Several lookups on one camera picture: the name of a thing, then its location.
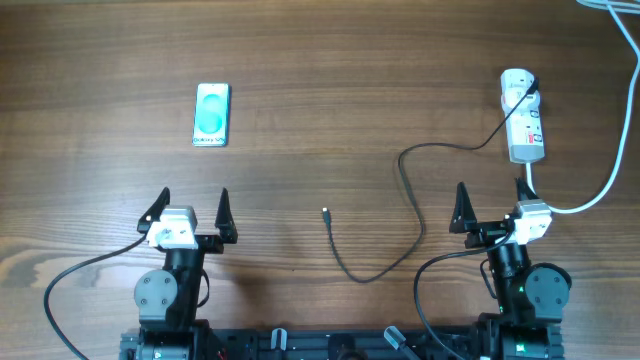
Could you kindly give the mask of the blue screen Galaxy smartphone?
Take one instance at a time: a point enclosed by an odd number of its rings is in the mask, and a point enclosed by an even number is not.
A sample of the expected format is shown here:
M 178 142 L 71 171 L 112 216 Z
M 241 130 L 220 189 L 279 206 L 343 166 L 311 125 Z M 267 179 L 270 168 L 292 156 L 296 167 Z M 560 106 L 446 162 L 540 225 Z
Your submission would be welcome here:
M 228 144 L 231 88 L 228 83 L 200 83 L 196 91 L 192 144 L 224 147 Z

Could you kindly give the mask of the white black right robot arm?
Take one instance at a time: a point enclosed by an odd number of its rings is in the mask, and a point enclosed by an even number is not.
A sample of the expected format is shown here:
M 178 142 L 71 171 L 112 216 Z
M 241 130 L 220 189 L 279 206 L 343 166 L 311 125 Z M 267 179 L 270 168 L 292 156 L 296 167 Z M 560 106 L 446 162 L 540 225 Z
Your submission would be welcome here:
M 460 182 L 449 226 L 465 234 L 465 248 L 487 255 L 493 294 L 500 311 L 483 313 L 473 324 L 473 359 L 559 360 L 565 357 L 560 324 L 572 279 L 551 263 L 533 264 L 527 245 L 544 236 L 552 221 L 549 206 L 516 180 L 518 201 L 503 219 L 480 222 L 466 186 Z

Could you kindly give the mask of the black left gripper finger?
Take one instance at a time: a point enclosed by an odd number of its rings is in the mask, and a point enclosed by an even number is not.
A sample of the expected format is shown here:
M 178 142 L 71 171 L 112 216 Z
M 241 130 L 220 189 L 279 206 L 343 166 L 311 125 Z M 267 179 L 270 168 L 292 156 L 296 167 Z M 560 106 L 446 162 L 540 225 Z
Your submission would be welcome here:
M 154 203 L 140 217 L 137 223 L 137 232 L 146 234 L 151 225 L 160 219 L 160 215 L 166 206 L 170 204 L 170 189 L 164 187 Z
M 219 231 L 219 237 L 225 244 L 236 244 L 238 232 L 231 212 L 229 192 L 222 189 L 214 226 Z

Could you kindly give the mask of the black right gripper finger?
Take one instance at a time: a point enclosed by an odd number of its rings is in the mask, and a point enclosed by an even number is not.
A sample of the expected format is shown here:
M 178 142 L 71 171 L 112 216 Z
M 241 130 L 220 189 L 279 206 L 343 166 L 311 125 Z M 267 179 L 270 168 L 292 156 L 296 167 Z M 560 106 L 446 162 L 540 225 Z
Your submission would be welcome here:
M 451 217 L 449 232 L 469 233 L 477 230 L 477 218 L 473 210 L 466 186 L 459 182 L 456 187 L 456 200 Z
M 515 179 L 517 198 L 519 201 L 537 200 L 538 196 L 521 177 Z

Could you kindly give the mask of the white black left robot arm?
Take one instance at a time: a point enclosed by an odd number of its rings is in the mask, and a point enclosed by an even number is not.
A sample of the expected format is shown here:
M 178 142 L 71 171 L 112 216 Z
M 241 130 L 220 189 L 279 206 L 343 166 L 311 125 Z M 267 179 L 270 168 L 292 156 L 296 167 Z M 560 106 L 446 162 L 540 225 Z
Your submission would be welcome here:
M 209 322 L 196 318 L 197 309 L 208 301 L 200 298 L 207 254 L 221 254 L 226 244 L 235 244 L 238 232 L 231 213 L 229 193 L 221 191 L 215 234 L 198 234 L 195 210 L 172 206 L 170 190 L 164 188 L 141 216 L 137 231 L 149 246 L 164 253 L 164 265 L 144 274 L 134 288 L 139 309 L 138 334 L 121 340 L 121 359 L 225 359 L 225 346 L 214 335 Z

